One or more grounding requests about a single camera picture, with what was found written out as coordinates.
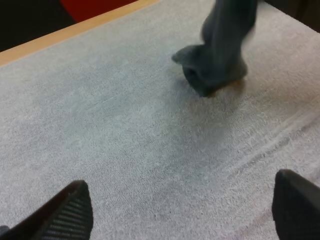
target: wooden table edge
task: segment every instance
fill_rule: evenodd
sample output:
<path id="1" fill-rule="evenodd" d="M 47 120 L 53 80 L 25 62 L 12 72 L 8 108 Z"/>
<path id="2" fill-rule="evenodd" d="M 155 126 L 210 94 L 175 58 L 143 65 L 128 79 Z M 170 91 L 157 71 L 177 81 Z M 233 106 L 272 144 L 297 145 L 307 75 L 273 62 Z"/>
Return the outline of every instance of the wooden table edge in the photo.
<path id="1" fill-rule="evenodd" d="M 39 37 L 32 41 L 0 52 L 0 67 L 32 53 L 38 52 L 49 46 L 63 42 L 88 30 L 96 28 L 102 24 L 146 8 L 152 4 L 155 4 L 156 2 L 158 2 L 158 0 L 138 0 L 115 10 L 95 16 L 88 20 L 79 22 L 77 24 L 71 25 L 48 35 Z"/>

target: fabric surface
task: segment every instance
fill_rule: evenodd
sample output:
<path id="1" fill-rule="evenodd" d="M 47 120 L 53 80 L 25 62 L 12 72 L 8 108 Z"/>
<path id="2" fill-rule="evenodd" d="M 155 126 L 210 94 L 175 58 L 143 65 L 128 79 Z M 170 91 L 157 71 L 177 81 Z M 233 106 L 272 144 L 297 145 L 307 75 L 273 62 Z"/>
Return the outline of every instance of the fabric surface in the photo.
<path id="1" fill-rule="evenodd" d="M 268 5 L 244 84 L 204 99 L 171 55 L 211 0 L 162 0 L 0 69 L 0 225 L 76 179 L 92 240 L 276 240 L 281 168 L 320 185 L 320 36 Z"/>

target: red object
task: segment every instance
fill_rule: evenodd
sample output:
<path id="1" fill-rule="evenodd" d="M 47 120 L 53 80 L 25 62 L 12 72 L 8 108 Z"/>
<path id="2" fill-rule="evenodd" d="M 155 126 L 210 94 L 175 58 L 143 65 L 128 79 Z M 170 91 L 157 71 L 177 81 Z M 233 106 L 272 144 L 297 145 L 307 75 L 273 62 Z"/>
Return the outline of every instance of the red object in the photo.
<path id="1" fill-rule="evenodd" d="M 137 0 L 60 0 L 65 10 L 77 22 L 93 18 Z"/>

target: dark fabric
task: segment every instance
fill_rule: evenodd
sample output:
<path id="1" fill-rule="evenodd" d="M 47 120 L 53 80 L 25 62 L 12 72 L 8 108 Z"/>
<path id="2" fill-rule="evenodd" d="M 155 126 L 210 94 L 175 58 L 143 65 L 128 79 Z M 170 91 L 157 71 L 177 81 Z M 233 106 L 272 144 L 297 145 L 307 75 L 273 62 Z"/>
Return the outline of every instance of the dark fabric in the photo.
<path id="1" fill-rule="evenodd" d="M 258 0 L 217 0 L 202 26 L 204 43 L 189 45 L 172 56 L 202 97 L 247 74 L 241 46 L 255 25 L 257 5 Z"/>

